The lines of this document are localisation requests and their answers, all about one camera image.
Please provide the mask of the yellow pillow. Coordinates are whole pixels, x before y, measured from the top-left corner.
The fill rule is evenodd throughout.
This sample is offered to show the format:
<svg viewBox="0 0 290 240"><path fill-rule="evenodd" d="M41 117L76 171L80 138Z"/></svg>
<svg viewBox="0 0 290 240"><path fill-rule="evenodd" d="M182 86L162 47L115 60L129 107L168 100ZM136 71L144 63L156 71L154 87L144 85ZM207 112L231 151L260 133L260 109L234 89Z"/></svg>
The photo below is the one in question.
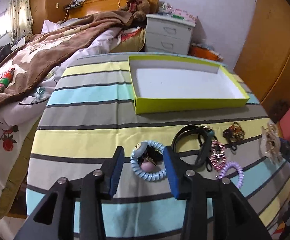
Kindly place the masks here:
<svg viewBox="0 0 290 240"><path fill-rule="evenodd" d="M140 52L145 45L146 28L121 35L120 44L110 49L110 53Z"/></svg>

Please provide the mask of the pink floral tissue box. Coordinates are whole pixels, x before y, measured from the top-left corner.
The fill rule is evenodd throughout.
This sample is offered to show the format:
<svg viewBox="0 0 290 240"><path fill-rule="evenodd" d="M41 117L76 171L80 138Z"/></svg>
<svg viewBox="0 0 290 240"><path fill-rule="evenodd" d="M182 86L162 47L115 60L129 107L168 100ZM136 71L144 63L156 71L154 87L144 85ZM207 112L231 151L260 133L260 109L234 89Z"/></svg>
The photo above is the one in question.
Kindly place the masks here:
<svg viewBox="0 0 290 240"><path fill-rule="evenodd" d="M172 9L171 12L172 12L172 16L175 16L177 18L181 18L183 20L190 21L193 23L197 21L197 16L194 16L188 11L181 10L181 9Z"/></svg>

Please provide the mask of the green shallow cardboard box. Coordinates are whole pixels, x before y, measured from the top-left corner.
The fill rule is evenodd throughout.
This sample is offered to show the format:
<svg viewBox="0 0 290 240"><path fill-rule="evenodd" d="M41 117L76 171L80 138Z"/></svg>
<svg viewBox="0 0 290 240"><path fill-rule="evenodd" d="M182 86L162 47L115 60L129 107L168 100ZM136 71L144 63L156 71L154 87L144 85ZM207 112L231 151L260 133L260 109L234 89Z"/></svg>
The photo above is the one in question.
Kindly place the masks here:
<svg viewBox="0 0 290 240"><path fill-rule="evenodd" d="M181 55L129 56L136 114L243 107L249 95L221 64Z"/></svg>

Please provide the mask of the white two-drawer nightstand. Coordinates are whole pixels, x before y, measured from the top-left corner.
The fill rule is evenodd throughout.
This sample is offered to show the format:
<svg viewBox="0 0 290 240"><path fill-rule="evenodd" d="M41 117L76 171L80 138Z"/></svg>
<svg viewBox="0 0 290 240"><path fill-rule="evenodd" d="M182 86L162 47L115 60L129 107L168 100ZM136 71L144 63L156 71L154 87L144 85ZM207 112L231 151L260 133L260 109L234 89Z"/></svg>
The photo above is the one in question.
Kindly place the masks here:
<svg viewBox="0 0 290 240"><path fill-rule="evenodd" d="M195 23L159 14L148 14L146 19L146 52L188 54Z"/></svg>

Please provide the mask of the brown fleece blanket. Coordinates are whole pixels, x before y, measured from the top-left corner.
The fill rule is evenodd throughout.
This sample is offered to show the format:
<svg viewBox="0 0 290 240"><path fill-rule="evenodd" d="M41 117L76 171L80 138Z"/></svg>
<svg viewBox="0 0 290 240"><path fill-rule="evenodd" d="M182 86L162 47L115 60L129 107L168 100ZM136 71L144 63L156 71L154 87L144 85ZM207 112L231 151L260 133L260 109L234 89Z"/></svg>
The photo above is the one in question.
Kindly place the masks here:
<svg viewBox="0 0 290 240"><path fill-rule="evenodd" d="M0 62L0 75L11 69L11 83L0 92L0 109L24 99L56 66L76 51L88 48L103 32L113 27L129 27L130 12L114 10L99 12L46 34L29 37L29 41Z"/></svg>

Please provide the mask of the wooden wardrobe right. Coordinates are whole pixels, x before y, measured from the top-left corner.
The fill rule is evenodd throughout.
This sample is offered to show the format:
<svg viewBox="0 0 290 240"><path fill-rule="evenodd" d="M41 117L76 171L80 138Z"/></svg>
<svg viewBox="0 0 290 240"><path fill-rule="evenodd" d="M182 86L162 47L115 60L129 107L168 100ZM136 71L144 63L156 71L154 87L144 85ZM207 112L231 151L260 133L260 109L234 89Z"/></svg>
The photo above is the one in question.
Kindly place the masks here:
<svg viewBox="0 0 290 240"><path fill-rule="evenodd" d="M268 115L280 103L290 103L290 5L286 0L257 0L234 72Z"/></svg>

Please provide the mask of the orange storage box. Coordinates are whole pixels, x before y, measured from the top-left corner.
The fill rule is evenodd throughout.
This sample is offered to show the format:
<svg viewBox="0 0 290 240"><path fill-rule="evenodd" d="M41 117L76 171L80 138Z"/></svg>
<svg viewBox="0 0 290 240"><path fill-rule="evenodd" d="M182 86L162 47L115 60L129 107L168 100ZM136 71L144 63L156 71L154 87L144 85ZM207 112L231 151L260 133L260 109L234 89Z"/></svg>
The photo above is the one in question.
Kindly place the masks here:
<svg viewBox="0 0 290 240"><path fill-rule="evenodd" d="M192 44L189 46L188 55L218 62L223 62L224 60L223 57L216 51L204 48L196 44Z"/></svg>

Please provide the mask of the beige translucent hair claw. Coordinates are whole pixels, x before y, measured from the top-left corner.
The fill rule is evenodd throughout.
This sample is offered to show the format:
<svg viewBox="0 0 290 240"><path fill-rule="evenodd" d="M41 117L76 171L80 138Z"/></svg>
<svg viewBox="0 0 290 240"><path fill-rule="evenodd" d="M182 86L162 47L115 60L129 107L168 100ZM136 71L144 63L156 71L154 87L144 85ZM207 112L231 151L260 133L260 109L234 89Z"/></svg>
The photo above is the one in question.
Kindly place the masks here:
<svg viewBox="0 0 290 240"><path fill-rule="evenodd" d="M261 154L269 158L272 164L280 163L283 157L280 152L281 142L278 136L278 127L270 120L266 127L261 127L261 130Z"/></svg>

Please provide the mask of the pink rhinestone hair clip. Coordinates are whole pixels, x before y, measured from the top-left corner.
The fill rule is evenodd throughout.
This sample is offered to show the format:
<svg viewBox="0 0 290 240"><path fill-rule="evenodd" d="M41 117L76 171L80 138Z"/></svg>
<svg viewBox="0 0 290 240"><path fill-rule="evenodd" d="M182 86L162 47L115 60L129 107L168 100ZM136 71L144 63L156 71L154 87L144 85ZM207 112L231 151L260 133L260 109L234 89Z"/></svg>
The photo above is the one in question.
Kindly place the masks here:
<svg viewBox="0 0 290 240"><path fill-rule="evenodd" d="M216 171L220 171L227 162L225 146L217 140L212 141L210 148L210 161Z"/></svg>

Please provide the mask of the brown teddy bear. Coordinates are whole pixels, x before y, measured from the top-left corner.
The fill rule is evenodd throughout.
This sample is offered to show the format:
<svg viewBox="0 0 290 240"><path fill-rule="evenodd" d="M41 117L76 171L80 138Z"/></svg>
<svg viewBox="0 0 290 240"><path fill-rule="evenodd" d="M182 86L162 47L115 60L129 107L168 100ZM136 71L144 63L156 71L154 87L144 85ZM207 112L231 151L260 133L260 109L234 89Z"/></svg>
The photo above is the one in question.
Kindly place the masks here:
<svg viewBox="0 0 290 240"><path fill-rule="evenodd" d="M148 0L125 0L126 5L119 10L132 13L133 19L137 22L143 22L146 15L150 12L150 3Z"/></svg>

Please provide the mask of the spotted window curtain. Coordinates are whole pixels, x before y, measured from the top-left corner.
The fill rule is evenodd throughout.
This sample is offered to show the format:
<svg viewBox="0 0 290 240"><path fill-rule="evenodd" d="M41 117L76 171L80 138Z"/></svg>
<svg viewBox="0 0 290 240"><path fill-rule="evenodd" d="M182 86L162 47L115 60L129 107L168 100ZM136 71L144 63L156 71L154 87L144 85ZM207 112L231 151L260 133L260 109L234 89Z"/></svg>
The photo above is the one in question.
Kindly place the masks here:
<svg viewBox="0 0 290 240"><path fill-rule="evenodd" d="M9 0L8 14L11 22L10 45L13 46L22 37L32 34L30 0Z"/></svg>

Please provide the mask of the wooden headboard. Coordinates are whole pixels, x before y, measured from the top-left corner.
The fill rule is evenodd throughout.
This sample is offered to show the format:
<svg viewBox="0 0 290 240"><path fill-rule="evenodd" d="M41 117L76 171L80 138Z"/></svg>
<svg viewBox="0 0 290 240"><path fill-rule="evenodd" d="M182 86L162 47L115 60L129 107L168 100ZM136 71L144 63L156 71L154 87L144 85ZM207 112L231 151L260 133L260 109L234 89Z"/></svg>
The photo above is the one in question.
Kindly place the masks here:
<svg viewBox="0 0 290 240"><path fill-rule="evenodd" d="M149 14L154 14L158 11L159 0L148 0L150 3ZM79 9L71 9L70 18L83 18L98 12L119 10L120 7L126 5L125 0L87 0Z"/></svg>

